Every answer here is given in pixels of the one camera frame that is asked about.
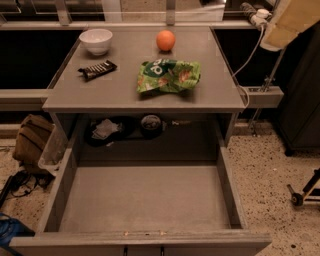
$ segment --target white cable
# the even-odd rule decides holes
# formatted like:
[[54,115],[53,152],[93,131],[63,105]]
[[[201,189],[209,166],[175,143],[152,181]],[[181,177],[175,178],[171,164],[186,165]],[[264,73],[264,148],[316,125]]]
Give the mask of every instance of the white cable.
[[246,98],[247,98],[247,103],[246,105],[244,106],[244,108],[246,109],[249,104],[250,104],[250,97],[249,97],[249,93],[247,92],[246,88],[244,88],[243,86],[241,85],[238,85],[238,87],[244,92],[244,94],[246,95]]
[[260,37],[259,37],[259,40],[257,42],[257,45],[254,47],[251,55],[249,56],[248,60],[242,65],[241,68],[239,68],[235,73],[233,73],[232,77],[235,77],[248,63],[249,61],[251,60],[253,54],[256,52],[260,42],[261,42],[261,39],[262,39],[262,36],[263,36],[263,33],[264,33],[264,26],[261,26],[261,33],[260,33]]

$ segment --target handle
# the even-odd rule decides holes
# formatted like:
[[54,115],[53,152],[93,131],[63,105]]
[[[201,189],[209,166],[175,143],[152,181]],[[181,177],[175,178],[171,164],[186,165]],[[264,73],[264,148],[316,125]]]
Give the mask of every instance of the handle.
[[[128,256],[128,247],[124,247],[123,256]],[[164,247],[163,246],[161,246],[161,248],[160,248],[160,256],[164,256]]]

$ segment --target plastic bag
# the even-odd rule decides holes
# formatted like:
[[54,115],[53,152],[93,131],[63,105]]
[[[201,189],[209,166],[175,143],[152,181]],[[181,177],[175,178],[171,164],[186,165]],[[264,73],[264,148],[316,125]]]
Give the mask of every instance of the plastic bag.
[[38,162],[53,128],[54,125],[40,115],[30,114],[22,121],[12,157],[21,161],[28,172],[47,173],[38,166]]
[[140,66],[137,91],[179,93],[193,89],[200,80],[200,63],[170,59],[144,62]]

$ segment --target black cabinet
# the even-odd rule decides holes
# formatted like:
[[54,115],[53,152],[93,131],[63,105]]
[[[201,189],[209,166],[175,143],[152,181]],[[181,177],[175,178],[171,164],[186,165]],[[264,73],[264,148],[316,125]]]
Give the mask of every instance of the black cabinet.
[[320,148],[320,24],[308,33],[309,43],[275,116],[287,155],[296,149]]
[[0,89],[46,89],[81,32],[0,31]]

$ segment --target floor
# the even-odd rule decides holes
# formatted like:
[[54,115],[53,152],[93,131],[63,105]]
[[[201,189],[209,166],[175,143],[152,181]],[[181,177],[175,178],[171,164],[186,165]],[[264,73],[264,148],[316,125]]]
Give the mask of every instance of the floor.
[[[257,123],[257,133],[252,136],[247,123],[238,122],[228,146],[249,228],[272,237],[272,244],[257,255],[318,255],[320,203],[294,207],[287,184],[301,193],[313,171],[320,167],[320,152],[295,152],[286,157],[283,141],[271,123]],[[14,138],[0,139],[0,189],[17,170],[17,162],[11,157],[14,145]],[[37,187],[25,197],[9,194],[1,211],[35,230],[49,191],[50,187]],[[2,249],[0,255],[7,256]]]

